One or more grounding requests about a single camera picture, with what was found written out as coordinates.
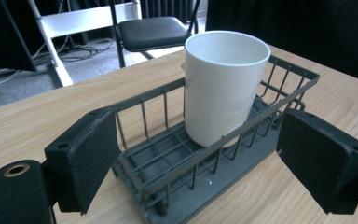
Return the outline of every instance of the basket wire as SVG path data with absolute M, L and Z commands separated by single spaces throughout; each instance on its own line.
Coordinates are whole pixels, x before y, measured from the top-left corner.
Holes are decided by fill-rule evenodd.
M 255 143 L 274 135 L 270 148 L 260 155 L 261 159 L 252 161 L 250 167 L 264 159 L 276 146 L 282 112 L 287 108 L 304 110 L 303 96 L 318 79 L 311 71 L 271 56 L 247 121 L 209 147 L 197 145 L 186 134 L 183 78 L 112 105 L 119 133 L 118 147 L 122 150 L 113 170 L 126 183 L 145 220 L 153 222 L 150 209 L 157 207 L 158 214 L 166 216 L 174 210 L 170 207 L 175 192 L 196 189 L 201 174 L 216 175 L 222 165 L 235 161 L 246 148 L 257 151 Z M 178 103 L 170 105 L 170 99 Z M 131 123 L 122 118 L 126 114 L 131 114 L 128 119 Z M 132 127 L 131 131 L 126 131 L 126 125 Z M 223 148 L 235 137 L 239 137 L 236 144 Z

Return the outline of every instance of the table surface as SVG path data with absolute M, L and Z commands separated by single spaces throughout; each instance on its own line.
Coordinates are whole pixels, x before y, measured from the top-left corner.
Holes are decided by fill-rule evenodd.
M 358 138 L 358 79 L 271 47 L 272 54 L 321 75 L 307 91 L 307 111 Z M 179 51 L 145 63 L 0 107 L 0 167 L 44 161 L 44 148 L 87 112 L 184 76 Z M 88 213 L 61 213 L 59 223 L 142 223 L 119 178 L 107 174 Z M 325 214 L 276 153 L 190 220 L 190 223 L 358 223 L 354 215 Z

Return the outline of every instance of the wire basket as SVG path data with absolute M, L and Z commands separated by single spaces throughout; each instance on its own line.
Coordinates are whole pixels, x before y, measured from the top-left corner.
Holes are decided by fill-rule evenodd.
M 318 79 L 271 56 L 247 121 L 209 147 L 186 134 L 183 78 L 114 104 L 122 151 L 115 175 L 147 222 L 186 222 L 275 149 L 283 110 L 304 110 L 304 93 Z

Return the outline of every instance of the metal frame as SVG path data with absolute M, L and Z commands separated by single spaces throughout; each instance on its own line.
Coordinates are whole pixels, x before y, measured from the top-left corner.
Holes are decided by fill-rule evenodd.
M 286 108 L 304 110 L 302 98 L 319 76 L 274 56 L 269 59 L 269 68 L 250 118 L 206 148 L 188 137 L 183 122 L 169 125 L 168 95 L 185 85 L 183 79 L 112 105 L 123 145 L 113 169 L 128 187 L 147 222 L 189 220 L 274 150 L 282 112 Z M 297 84 L 288 85 L 287 80 L 293 78 Z M 151 136 L 145 103 L 155 98 L 163 102 L 165 131 Z M 128 148 L 121 114 L 133 107 L 141 109 L 146 140 Z M 237 144 L 223 148 L 236 137 L 240 138 Z

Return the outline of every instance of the black cable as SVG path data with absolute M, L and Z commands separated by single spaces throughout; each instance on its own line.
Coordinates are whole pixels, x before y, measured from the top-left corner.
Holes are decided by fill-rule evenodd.
M 15 72 L 13 72 L 13 70 L 7 70 L 7 71 L 4 71 L 2 73 L 0 73 L 0 78 L 1 77 L 9 77 L 9 76 L 12 76 Z
M 90 58 L 93 58 L 95 57 L 96 55 L 102 53 L 102 52 L 105 52 L 109 49 L 111 49 L 113 47 L 113 39 L 110 40 L 110 43 L 109 45 L 104 48 L 104 49 L 97 49 L 97 48 L 94 48 L 94 47 L 90 47 L 90 46 L 75 46 L 74 48 L 72 49 L 66 49 L 66 50 L 63 50 L 59 55 L 60 55 L 60 59 L 64 62 L 78 62 L 78 61 L 82 61 L 82 60 L 86 60 L 86 59 L 90 59 Z M 80 51 L 85 51 L 87 52 L 88 54 L 87 55 L 84 55 L 84 56 L 66 56 L 65 55 L 68 55 L 68 54 L 71 54 L 71 53 L 75 53 L 75 52 L 80 52 Z
M 34 64 L 36 66 L 40 66 L 47 63 L 51 63 L 51 56 L 48 51 L 40 53 L 36 58 L 34 58 Z

